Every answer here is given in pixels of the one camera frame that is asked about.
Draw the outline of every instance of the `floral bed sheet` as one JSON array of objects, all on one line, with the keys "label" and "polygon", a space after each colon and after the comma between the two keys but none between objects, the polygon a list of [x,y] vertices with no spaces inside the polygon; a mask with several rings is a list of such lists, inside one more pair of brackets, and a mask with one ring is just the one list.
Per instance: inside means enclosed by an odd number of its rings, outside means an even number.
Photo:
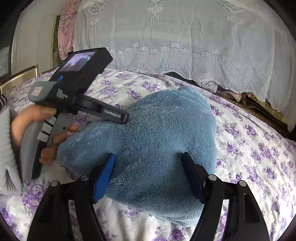
[{"label": "floral bed sheet", "polygon": [[[13,88],[10,105],[20,112],[31,104],[27,92],[33,82],[47,81],[54,71],[26,81]],[[126,109],[146,95],[164,89],[189,85],[178,79],[145,72],[106,69],[97,76],[86,94],[117,108]],[[283,138],[266,123],[228,101],[198,87],[217,121],[217,163],[215,174],[223,181],[236,183],[243,179],[251,188],[263,213],[270,240],[277,240],[296,212],[296,143]],[[98,117],[79,112],[74,117],[81,128]],[[61,183],[77,177],[56,161],[44,166],[38,179],[28,183],[24,193],[11,198],[0,197],[0,211],[20,240],[26,240],[30,223],[46,188],[53,180]],[[76,240],[82,240],[75,214],[69,201]],[[195,227],[181,227],[162,221],[141,210],[104,197],[95,206],[98,220],[107,240],[172,241],[189,240]],[[228,203],[224,202],[215,240],[221,240],[225,228]]]}]

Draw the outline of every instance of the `metal screw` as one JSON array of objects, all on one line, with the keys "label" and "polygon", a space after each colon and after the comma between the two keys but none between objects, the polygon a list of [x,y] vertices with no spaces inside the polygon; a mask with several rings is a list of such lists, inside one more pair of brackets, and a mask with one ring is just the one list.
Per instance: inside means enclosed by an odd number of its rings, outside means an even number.
[{"label": "metal screw", "polygon": [[240,180],[239,181],[239,184],[242,186],[242,187],[245,187],[247,185],[247,183],[243,180]]},{"label": "metal screw", "polygon": [[209,175],[209,179],[211,181],[216,181],[217,180],[217,177],[215,175],[211,174],[211,175]]},{"label": "metal screw", "polygon": [[89,176],[88,175],[83,175],[81,176],[81,181],[87,181],[89,179]]},{"label": "metal screw", "polygon": [[57,186],[58,184],[59,184],[58,181],[52,181],[52,182],[50,183],[50,185],[51,185],[52,187],[55,187],[55,186]]}]

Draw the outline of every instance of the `fluffy blue cloth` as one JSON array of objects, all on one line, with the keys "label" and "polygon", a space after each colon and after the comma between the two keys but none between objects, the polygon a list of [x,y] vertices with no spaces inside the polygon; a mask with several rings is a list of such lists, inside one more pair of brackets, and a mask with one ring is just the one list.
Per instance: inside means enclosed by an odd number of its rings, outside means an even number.
[{"label": "fluffy blue cloth", "polygon": [[58,159],[79,176],[114,153],[108,197],[175,224],[196,224],[203,205],[190,190],[181,154],[189,152],[214,172],[216,120],[209,103],[195,89],[181,87],[150,94],[128,112],[124,125],[96,122],[69,137]]}]

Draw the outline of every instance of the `display screen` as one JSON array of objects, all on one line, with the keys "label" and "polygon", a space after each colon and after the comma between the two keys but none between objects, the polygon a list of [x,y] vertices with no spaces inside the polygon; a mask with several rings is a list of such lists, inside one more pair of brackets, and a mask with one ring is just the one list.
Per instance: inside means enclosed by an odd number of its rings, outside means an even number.
[{"label": "display screen", "polygon": [[94,55],[95,52],[78,53],[62,67],[62,71],[79,71],[86,64],[87,61]]}]

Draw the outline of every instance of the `gray knit sleeve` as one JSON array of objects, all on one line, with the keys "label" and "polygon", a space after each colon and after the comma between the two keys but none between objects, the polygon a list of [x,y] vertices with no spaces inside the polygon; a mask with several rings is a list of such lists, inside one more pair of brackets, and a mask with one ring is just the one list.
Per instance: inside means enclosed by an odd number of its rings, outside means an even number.
[{"label": "gray knit sleeve", "polygon": [[0,114],[0,194],[11,195],[22,191],[15,154],[10,141],[10,123],[17,116],[12,108]]}]

